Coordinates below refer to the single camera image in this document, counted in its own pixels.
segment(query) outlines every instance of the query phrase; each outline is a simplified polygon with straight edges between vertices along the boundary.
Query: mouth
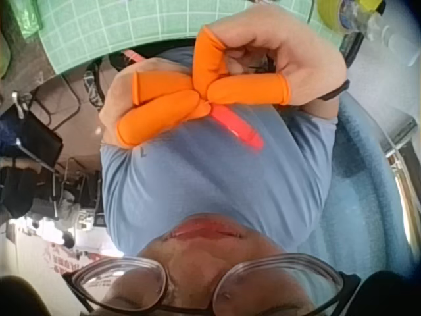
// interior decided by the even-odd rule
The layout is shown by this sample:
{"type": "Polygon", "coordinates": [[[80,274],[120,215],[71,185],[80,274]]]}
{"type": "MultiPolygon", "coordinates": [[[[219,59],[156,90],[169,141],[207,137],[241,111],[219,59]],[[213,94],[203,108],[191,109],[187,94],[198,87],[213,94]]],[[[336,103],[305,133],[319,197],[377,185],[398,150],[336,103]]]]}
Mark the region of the mouth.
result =
{"type": "Polygon", "coordinates": [[[198,218],[184,221],[170,232],[168,238],[189,240],[193,238],[221,239],[242,238],[242,231],[225,221],[217,221],[210,218],[198,218]]]}

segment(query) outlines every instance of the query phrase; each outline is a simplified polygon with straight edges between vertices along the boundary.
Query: light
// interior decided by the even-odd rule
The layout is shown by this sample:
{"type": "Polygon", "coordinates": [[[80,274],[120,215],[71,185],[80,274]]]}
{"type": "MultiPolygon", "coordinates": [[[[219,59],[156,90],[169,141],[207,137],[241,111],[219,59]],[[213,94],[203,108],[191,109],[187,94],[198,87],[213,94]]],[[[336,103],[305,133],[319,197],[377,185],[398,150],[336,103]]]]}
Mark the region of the light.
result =
{"type": "Polygon", "coordinates": [[[101,249],[101,255],[104,255],[106,257],[121,258],[124,255],[124,253],[122,253],[116,248],[114,249],[108,248],[108,249],[101,249]]]}
{"type": "Polygon", "coordinates": [[[401,205],[402,205],[402,210],[403,210],[403,229],[405,230],[405,236],[407,237],[408,244],[411,244],[409,221],[408,221],[408,214],[407,214],[407,204],[405,203],[405,196],[403,195],[401,186],[399,184],[399,179],[397,176],[395,176],[395,181],[396,181],[397,189],[399,191],[399,196],[401,198],[401,205]]]}
{"type": "Polygon", "coordinates": [[[116,271],[112,274],[114,277],[121,277],[122,275],[124,275],[124,271],[116,271]]]}
{"type": "Polygon", "coordinates": [[[102,128],[98,126],[97,129],[95,130],[95,135],[100,135],[102,131],[103,131],[102,128]]]}

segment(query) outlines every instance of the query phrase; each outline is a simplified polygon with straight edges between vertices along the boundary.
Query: green cutting mat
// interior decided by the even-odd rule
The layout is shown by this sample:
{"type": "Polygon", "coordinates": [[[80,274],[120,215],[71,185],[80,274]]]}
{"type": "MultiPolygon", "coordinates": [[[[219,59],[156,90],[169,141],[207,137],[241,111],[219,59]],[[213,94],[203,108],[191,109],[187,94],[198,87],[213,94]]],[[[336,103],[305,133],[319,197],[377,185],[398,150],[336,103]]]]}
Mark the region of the green cutting mat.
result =
{"type": "MultiPolygon", "coordinates": [[[[202,25],[253,5],[246,0],[37,0],[45,52],[57,74],[114,51],[196,36],[202,25]]],[[[311,0],[279,0],[307,21],[311,0]]],[[[315,8],[310,26],[340,46],[315,8]]]]}

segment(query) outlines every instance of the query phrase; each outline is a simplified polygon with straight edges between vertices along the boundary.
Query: wristwatch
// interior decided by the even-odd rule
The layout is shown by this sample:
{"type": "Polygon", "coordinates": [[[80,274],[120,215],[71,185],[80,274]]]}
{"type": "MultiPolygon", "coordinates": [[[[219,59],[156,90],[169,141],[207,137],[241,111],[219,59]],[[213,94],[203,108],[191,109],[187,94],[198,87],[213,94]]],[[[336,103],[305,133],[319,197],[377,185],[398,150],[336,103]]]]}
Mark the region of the wristwatch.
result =
{"type": "Polygon", "coordinates": [[[319,100],[322,100],[322,101],[329,101],[329,100],[331,100],[331,99],[334,99],[334,98],[336,98],[339,94],[341,94],[342,92],[344,92],[345,90],[348,90],[348,88],[349,88],[349,84],[350,84],[350,81],[347,79],[343,84],[342,84],[342,86],[340,86],[338,89],[335,89],[334,91],[331,91],[331,92],[329,92],[329,93],[327,93],[327,94],[325,94],[325,95],[323,95],[322,97],[319,97],[318,99],[319,100]]]}

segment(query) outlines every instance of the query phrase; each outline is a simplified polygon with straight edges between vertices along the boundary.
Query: blue t-shirt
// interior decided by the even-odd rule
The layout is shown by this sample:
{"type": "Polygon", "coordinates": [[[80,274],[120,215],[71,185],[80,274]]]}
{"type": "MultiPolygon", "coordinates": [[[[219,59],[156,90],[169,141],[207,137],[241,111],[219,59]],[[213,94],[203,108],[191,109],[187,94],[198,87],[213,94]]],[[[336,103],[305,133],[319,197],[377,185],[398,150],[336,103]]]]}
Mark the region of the blue t-shirt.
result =
{"type": "Polygon", "coordinates": [[[105,218],[125,255],[198,213],[229,216],[286,251],[307,239],[328,194],[337,119],[298,112],[287,126],[270,105],[232,109],[263,138],[261,151],[211,117],[131,150],[102,145],[105,218]]]}

